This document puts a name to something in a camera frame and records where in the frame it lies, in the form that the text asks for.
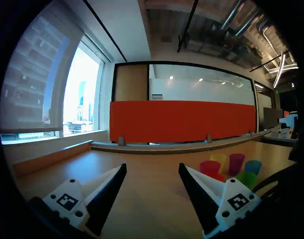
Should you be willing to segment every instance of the wooden table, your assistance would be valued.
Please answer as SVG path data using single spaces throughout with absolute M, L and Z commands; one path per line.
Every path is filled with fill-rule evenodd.
M 126 163 L 127 175 L 101 238 L 201 239 L 202 227 L 178 174 L 179 163 L 199 170 L 199 164 L 213 153 L 243 153 L 246 161 L 263 163 L 258 183 L 294 163 L 288 160 L 290 150 L 289 147 L 254 141 L 180 155 L 131 155 L 91 150 L 19 178 L 18 186 L 27 199 L 33 196 L 42 198 L 69 178 L 83 183 Z M 224 172 L 228 172 L 228 163 Z

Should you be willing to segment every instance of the orange panel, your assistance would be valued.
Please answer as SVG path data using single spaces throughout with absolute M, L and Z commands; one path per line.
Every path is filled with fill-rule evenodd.
M 288 114 L 289 112 L 284 110 L 284 118 L 287 117 Z
M 255 132 L 254 106 L 202 101 L 118 101 L 110 105 L 110 140 L 184 142 Z

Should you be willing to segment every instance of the green cup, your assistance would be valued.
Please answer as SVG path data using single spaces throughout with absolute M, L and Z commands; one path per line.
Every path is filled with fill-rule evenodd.
M 252 172 L 239 173 L 235 178 L 237 178 L 242 184 L 244 184 L 250 190 L 253 189 L 257 181 L 257 175 Z

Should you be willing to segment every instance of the red cup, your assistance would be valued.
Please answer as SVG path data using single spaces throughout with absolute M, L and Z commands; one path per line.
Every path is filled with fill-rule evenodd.
M 218 180 L 218 181 L 225 182 L 224 176 L 221 175 L 221 174 L 218 173 L 218 172 L 206 171 L 204 174 L 207 175 L 207 176 L 209 176 L 209 177 L 211 177 L 211 178 L 214 178 L 214 179 L 216 179 L 216 180 Z
M 206 174 L 205 172 L 217 172 L 220 169 L 220 163 L 217 161 L 204 161 L 200 164 L 200 172 Z
M 236 176 L 243 165 L 245 155 L 241 153 L 233 153 L 229 156 L 229 175 Z

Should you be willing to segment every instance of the yellow cup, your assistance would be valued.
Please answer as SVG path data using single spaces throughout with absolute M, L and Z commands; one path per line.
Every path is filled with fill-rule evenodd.
M 218 154 L 212 154 L 210 156 L 210 160 L 211 161 L 216 161 L 220 163 L 220 169 L 219 169 L 219 173 L 222 173 L 223 169 L 224 169 L 224 165 L 226 163 L 227 160 L 227 156 L 223 153 L 218 153 Z

